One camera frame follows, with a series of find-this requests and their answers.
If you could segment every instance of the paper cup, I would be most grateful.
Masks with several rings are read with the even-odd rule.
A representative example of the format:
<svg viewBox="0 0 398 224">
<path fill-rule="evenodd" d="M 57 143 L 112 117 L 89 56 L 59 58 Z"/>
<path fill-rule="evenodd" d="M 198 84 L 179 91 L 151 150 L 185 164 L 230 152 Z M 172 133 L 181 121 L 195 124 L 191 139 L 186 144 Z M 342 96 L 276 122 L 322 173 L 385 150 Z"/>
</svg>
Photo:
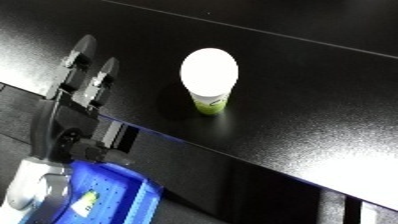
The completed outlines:
<svg viewBox="0 0 398 224">
<path fill-rule="evenodd" d="M 205 48 L 191 53 L 184 60 L 180 75 L 199 112 L 214 115 L 227 105 L 238 80 L 238 65 L 227 52 Z"/>
</svg>

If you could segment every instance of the white lid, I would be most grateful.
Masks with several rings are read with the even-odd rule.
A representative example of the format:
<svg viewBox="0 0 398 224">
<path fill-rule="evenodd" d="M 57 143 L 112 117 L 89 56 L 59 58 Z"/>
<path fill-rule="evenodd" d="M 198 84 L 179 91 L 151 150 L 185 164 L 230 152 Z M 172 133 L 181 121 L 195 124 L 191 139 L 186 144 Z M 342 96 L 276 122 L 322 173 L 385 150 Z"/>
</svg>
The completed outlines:
<svg viewBox="0 0 398 224">
<path fill-rule="evenodd" d="M 181 65 L 181 81 L 192 93 L 211 97 L 229 93 L 238 80 L 238 65 L 227 52 L 216 48 L 197 50 Z"/>
</svg>

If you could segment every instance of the black table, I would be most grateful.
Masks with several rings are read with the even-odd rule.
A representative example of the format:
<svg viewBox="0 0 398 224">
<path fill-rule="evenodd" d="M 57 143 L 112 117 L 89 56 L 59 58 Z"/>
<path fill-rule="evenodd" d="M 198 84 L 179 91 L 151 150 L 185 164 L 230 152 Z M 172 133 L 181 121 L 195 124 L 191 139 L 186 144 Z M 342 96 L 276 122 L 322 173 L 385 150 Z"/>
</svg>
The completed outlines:
<svg viewBox="0 0 398 224">
<path fill-rule="evenodd" d="M 91 33 L 95 68 L 122 63 L 104 116 L 398 209 L 396 57 L 109 2 L 0 6 L 1 82 L 44 94 L 54 58 Z M 182 60 L 204 47 L 240 66 L 217 117 L 198 114 L 179 81 Z"/>
</svg>

